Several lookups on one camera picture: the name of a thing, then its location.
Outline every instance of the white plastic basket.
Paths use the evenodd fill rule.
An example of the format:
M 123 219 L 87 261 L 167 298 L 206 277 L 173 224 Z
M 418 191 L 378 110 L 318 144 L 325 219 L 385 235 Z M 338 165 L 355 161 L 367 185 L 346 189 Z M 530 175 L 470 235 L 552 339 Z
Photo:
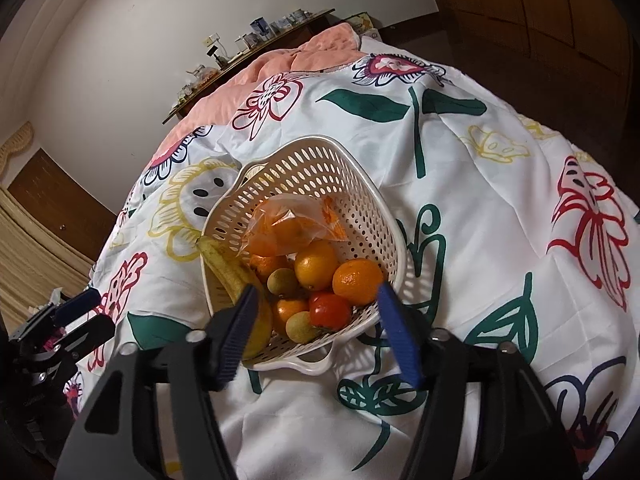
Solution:
M 329 195 L 349 237 L 348 242 L 332 242 L 341 262 L 350 258 L 377 261 L 398 292 L 406 271 L 406 248 L 396 220 L 380 193 L 357 161 L 333 139 L 302 137 L 280 148 L 263 160 L 246 164 L 232 189 L 220 198 L 209 213 L 202 233 L 222 240 L 238 251 L 254 208 L 270 196 L 297 193 L 318 198 Z M 248 259 L 249 254 L 242 256 Z M 204 260 L 202 274 L 209 311 L 213 314 L 231 305 L 231 299 Z M 253 370 L 293 368 L 307 375 L 327 371 L 345 342 L 378 321 L 374 302 L 354 311 L 351 322 L 340 332 L 326 334 L 305 345 L 273 335 L 267 348 L 251 361 Z M 318 362 L 299 358 L 332 343 L 330 351 Z

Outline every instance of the white blanket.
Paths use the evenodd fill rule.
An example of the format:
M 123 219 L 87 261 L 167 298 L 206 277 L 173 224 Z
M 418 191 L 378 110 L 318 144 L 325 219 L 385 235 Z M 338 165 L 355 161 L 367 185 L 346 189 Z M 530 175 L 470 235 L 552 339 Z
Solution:
M 466 342 L 516 343 L 588 477 L 640 403 L 638 207 L 587 153 L 458 70 L 374 46 L 382 54 L 334 72 L 270 78 L 227 126 L 197 129 L 145 170 L 92 277 L 116 337 L 81 363 L 70 401 L 82 407 L 123 342 L 152 348 L 206 323 L 194 241 L 236 161 L 322 134 L 359 161 L 406 234 L 403 301 Z M 241 479 L 389 480 L 426 394 L 402 382 L 376 328 L 322 376 L 241 367 L 212 398 Z M 475 446 L 474 388 L 467 399 L 457 478 Z

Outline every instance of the bag of oranges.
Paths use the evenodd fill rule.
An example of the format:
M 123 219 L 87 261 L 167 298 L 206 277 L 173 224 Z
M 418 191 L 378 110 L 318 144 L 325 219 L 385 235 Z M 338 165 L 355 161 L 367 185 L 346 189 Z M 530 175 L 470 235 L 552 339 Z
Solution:
M 258 204 L 242 236 L 241 250 L 258 256 L 297 253 L 314 239 L 345 241 L 347 235 L 328 196 L 282 193 Z

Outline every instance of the screw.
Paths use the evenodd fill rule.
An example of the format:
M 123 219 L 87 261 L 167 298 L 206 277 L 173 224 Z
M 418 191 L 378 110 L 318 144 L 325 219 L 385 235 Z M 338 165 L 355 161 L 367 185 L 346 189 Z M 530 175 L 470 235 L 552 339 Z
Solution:
M 434 341 L 445 342 L 451 338 L 451 334 L 443 328 L 434 328 L 431 331 L 431 339 Z
M 129 342 L 129 343 L 124 343 L 121 347 L 119 352 L 122 355 L 131 355 L 135 352 L 138 351 L 138 345 L 136 345 L 135 343 Z
M 202 341 L 204 338 L 206 338 L 207 333 L 204 330 L 191 330 L 191 332 L 189 332 L 185 339 L 189 342 L 189 343 L 197 343 L 198 341 Z
M 518 351 L 518 347 L 511 341 L 503 341 L 498 345 L 498 350 L 503 354 L 515 354 Z

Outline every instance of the basket rim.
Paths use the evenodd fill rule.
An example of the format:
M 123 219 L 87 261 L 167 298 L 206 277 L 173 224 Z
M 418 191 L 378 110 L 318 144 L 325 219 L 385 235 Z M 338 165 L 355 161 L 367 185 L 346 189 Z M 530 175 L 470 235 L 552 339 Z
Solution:
M 360 181 L 364 184 L 364 186 L 366 186 L 367 190 L 371 193 L 372 197 L 374 198 L 376 202 L 376 206 L 380 210 L 380 214 L 385 218 L 387 227 L 392 237 L 393 244 L 398 254 L 398 261 L 396 263 L 396 275 L 391 285 L 393 290 L 395 290 L 396 294 L 399 293 L 400 288 L 404 283 L 404 277 L 406 274 L 406 245 L 404 243 L 404 238 L 402 236 L 400 228 L 398 227 L 398 223 L 396 222 L 395 217 L 391 214 L 391 211 L 389 211 L 389 208 L 385 200 L 383 199 L 382 195 L 380 194 L 378 188 L 370 179 L 369 175 L 364 170 L 364 168 L 361 167 L 361 165 L 354 158 L 354 156 L 351 155 L 351 153 L 348 152 L 348 150 L 343 145 L 341 145 L 340 142 L 338 142 L 335 139 L 332 139 L 331 137 L 319 136 L 319 135 L 299 137 L 297 139 L 287 142 L 286 144 L 283 144 L 281 147 L 279 147 L 270 155 L 267 155 L 263 158 L 256 158 L 254 160 L 249 161 L 245 165 L 243 165 L 241 170 L 238 173 L 238 177 L 236 178 L 236 181 L 234 182 L 233 186 L 222 197 L 220 197 L 220 199 L 218 199 L 215 205 L 211 208 L 209 215 L 207 216 L 207 220 L 205 221 L 204 226 L 202 228 L 202 235 L 206 234 L 207 228 L 209 227 L 209 222 L 211 221 L 218 206 L 230 195 L 233 195 L 236 192 L 238 192 L 238 190 L 243 185 L 243 181 L 246 174 L 252 168 L 254 168 L 255 166 L 266 166 L 271 161 L 272 158 L 278 155 L 278 153 L 284 150 L 290 150 L 292 146 L 295 147 L 297 144 L 308 145 L 309 141 L 316 141 L 316 146 L 321 143 L 324 143 L 325 145 L 328 144 L 329 145 L 328 147 L 331 147 L 331 149 L 335 150 L 336 152 L 339 152 L 340 156 L 342 156 L 343 158 L 345 158 L 345 160 L 348 161 L 348 163 L 350 164 L 351 170 L 357 174 Z M 212 301 L 209 293 L 209 287 L 207 285 L 207 266 L 206 266 L 206 263 L 204 262 L 204 258 L 202 257 L 202 255 L 200 255 L 200 267 L 202 271 L 202 279 L 203 279 L 203 285 L 205 289 L 205 296 L 207 298 L 207 307 L 209 309 L 209 315 L 213 316 L 214 309 L 213 309 L 213 305 L 212 305 Z M 300 360 L 299 359 L 300 355 L 306 354 L 311 351 L 315 351 L 319 348 L 323 348 L 329 344 L 333 344 L 333 348 L 332 348 L 332 351 L 330 352 L 330 355 L 325 357 L 323 360 L 323 361 L 329 361 L 331 360 L 330 359 L 331 354 L 335 354 L 335 352 L 333 351 L 334 349 L 337 349 L 339 346 L 343 345 L 347 341 L 359 336 L 367 328 L 370 328 L 372 325 L 378 322 L 379 319 L 380 319 L 380 315 L 376 311 L 373 316 L 369 317 L 368 319 L 362 320 L 357 325 L 351 327 L 349 330 L 347 330 L 347 332 L 343 334 L 340 334 L 340 335 L 336 334 L 334 337 L 328 338 L 316 348 L 301 350 L 300 352 L 295 352 L 293 355 L 290 355 L 286 358 L 275 357 L 265 362 L 252 363 L 251 361 L 247 361 L 247 362 L 243 362 L 243 365 L 249 369 L 255 369 L 255 370 L 273 370 L 276 368 L 289 367 L 289 368 L 295 368 L 301 371 L 302 373 L 316 375 L 318 374 L 318 371 L 317 370 L 313 371 L 314 367 L 312 366 L 315 363 L 307 363 Z M 328 365 L 329 363 L 325 363 L 324 366 L 322 367 L 322 371 L 328 368 Z

